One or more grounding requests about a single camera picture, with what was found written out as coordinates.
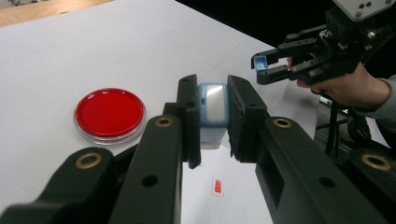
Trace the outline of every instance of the human hand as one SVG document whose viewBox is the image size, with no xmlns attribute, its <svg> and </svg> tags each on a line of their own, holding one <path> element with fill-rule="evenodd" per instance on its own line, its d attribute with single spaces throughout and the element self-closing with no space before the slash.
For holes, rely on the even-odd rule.
<svg viewBox="0 0 396 224">
<path fill-rule="evenodd" d="M 288 68 L 292 58 L 288 58 Z M 313 85 L 297 80 L 297 85 L 310 88 L 313 92 L 326 92 L 341 105 L 355 106 L 368 111 L 378 109 L 389 97 L 389 85 L 373 76 L 359 63 L 355 71 L 340 77 L 331 78 Z"/>
</svg>

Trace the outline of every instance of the dark background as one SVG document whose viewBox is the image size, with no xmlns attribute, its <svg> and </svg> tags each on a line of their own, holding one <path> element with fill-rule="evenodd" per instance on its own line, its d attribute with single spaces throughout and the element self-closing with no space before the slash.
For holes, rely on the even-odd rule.
<svg viewBox="0 0 396 224">
<path fill-rule="evenodd" d="M 288 34 L 324 24 L 326 10 L 335 7 L 332 0 L 177 1 L 274 47 L 281 44 Z M 375 20 L 378 25 L 396 24 L 396 6 L 379 14 Z M 393 37 L 366 64 L 373 76 L 390 77 L 396 74 L 395 39 Z"/>
</svg>

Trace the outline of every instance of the screw hole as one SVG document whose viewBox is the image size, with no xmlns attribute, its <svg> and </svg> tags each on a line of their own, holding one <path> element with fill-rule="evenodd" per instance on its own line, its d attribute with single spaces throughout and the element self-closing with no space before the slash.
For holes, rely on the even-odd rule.
<svg viewBox="0 0 396 224">
<path fill-rule="evenodd" d="M 324 187 L 333 189 L 335 188 L 335 183 L 334 181 L 332 181 L 329 177 L 321 177 L 319 179 L 319 182 L 321 185 L 323 185 Z"/>
<path fill-rule="evenodd" d="M 172 120 L 168 118 L 160 118 L 155 121 L 155 124 L 160 127 L 167 127 L 172 125 Z"/>
<path fill-rule="evenodd" d="M 155 175 L 148 175 L 142 179 L 142 185 L 146 188 L 155 186 L 158 183 L 158 178 Z"/>
<path fill-rule="evenodd" d="M 291 123 L 286 119 L 275 119 L 274 124 L 280 128 L 289 128 Z"/>
<path fill-rule="evenodd" d="M 371 166 L 372 168 L 377 170 L 389 171 L 392 167 L 387 159 L 378 155 L 365 154 L 362 156 L 361 159 L 364 163 L 366 163 L 366 165 Z"/>
<path fill-rule="evenodd" d="M 89 152 L 76 161 L 76 167 L 78 169 L 90 169 L 95 165 L 99 164 L 102 160 L 102 155 L 96 152 Z"/>
</svg>

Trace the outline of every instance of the red petri dish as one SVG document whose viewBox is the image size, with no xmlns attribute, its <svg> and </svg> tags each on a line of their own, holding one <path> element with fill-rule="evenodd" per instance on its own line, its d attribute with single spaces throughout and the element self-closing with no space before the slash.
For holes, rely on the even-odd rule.
<svg viewBox="0 0 396 224">
<path fill-rule="evenodd" d="M 93 91 L 75 110 L 79 132 L 98 144 L 116 144 L 141 134 L 145 107 L 133 93 L 116 88 Z"/>
</svg>

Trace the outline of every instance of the white tabletop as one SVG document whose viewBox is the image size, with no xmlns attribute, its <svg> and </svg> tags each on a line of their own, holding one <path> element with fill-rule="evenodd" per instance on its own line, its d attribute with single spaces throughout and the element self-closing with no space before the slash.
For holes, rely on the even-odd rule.
<svg viewBox="0 0 396 224">
<path fill-rule="evenodd" d="M 116 0 L 0 28 L 0 213 L 35 200 L 72 153 L 95 146 L 73 121 L 78 101 L 117 87 L 144 102 L 148 119 L 175 102 L 180 78 L 249 80 L 271 116 L 313 137 L 319 99 L 295 82 L 256 84 L 250 57 L 271 47 L 172 0 Z M 107 147 L 115 155 L 137 143 Z M 203 163 L 184 167 L 182 223 L 272 223 L 254 164 L 229 156 L 227 136 Z M 210 193 L 213 177 L 224 196 Z"/>
</svg>

